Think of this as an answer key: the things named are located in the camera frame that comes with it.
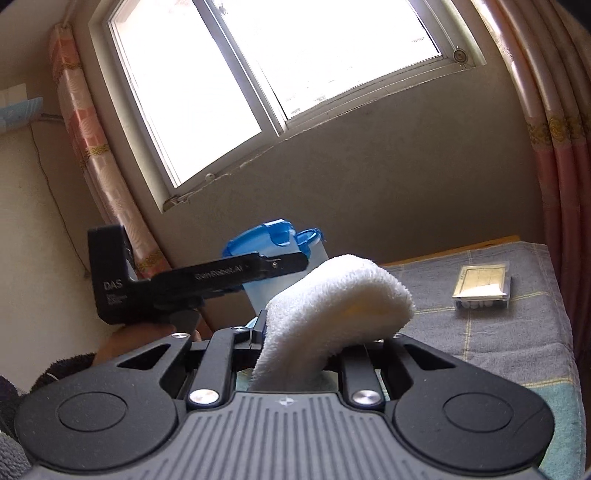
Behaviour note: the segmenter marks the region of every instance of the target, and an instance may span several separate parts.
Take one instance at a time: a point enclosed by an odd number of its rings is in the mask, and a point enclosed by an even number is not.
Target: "window frame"
[[[174,167],[167,159],[165,148],[158,139],[157,131],[151,124],[149,115],[141,107],[134,88],[137,84],[114,26],[113,19],[124,9],[131,12],[139,1],[141,0],[113,1],[104,17],[102,27],[116,69],[123,80],[126,95],[132,103],[134,117],[171,197],[179,197],[198,189],[240,161],[248,161],[279,141],[284,141],[305,129],[410,86],[475,67],[479,60],[478,55],[473,54],[473,43],[462,33],[458,24],[459,14],[453,11],[452,0],[405,0],[417,14],[440,55],[349,89],[287,119],[264,74],[258,65],[251,66],[248,63],[223,21],[221,13],[213,4],[213,0],[193,0],[205,26],[234,75],[261,132],[211,162],[190,179],[180,183]],[[467,54],[466,62],[459,63],[454,59],[454,52],[457,49]]]

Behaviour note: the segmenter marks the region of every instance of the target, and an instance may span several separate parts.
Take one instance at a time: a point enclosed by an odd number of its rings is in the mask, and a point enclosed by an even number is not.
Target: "wall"
[[[48,66],[9,79],[58,113]],[[85,254],[85,228],[100,216],[61,124],[36,123],[41,163],[68,230]],[[23,389],[54,361],[95,351],[112,330],[96,316],[90,280],[66,235],[38,164],[30,127],[0,135],[0,375]]]
[[[53,26],[63,18],[68,3],[69,0],[14,0],[2,10],[1,79],[49,64],[49,34]]]
[[[218,257],[225,242],[286,218],[323,230],[329,255],[377,262],[517,233],[543,241],[527,128],[505,65],[469,0],[456,6],[487,65],[432,80],[292,137],[162,214],[136,157],[149,155],[88,0],[75,36],[111,148],[155,237],[177,266]],[[224,322],[243,297],[210,308]]]

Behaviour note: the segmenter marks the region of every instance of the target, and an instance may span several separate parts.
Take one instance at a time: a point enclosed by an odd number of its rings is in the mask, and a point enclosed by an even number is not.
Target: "patterned curtain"
[[[591,340],[591,35],[553,0],[473,0],[517,90],[580,358]]]
[[[144,222],[111,153],[69,26],[54,27],[49,53],[72,148],[105,223],[119,223],[125,227],[141,277],[150,278],[169,270],[170,266]],[[204,337],[211,334],[205,322],[199,323],[198,330]]]

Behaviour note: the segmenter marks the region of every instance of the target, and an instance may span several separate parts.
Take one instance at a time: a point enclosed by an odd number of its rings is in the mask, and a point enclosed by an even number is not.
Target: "metal screw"
[[[466,63],[468,61],[468,54],[461,48],[456,49],[453,53],[453,59],[458,63]]]
[[[215,390],[210,390],[209,388],[200,388],[199,390],[194,390],[189,394],[189,400],[197,405],[209,405],[218,401],[220,398],[219,393]]]
[[[381,395],[374,390],[358,390],[351,397],[359,405],[375,405],[382,400]]]

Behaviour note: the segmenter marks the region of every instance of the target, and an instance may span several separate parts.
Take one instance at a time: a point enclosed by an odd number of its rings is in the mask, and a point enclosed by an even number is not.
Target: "water bottle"
[[[244,290],[256,314],[279,292],[304,278],[323,261],[328,260],[323,245],[323,235],[317,228],[296,233],[293,225],[286,220],[263,223],[228,242],[224,257],[258,252],[266,257],[302,252],[308,257],[308,268],[302,272],[282,275],[266,280],[245,283]]]

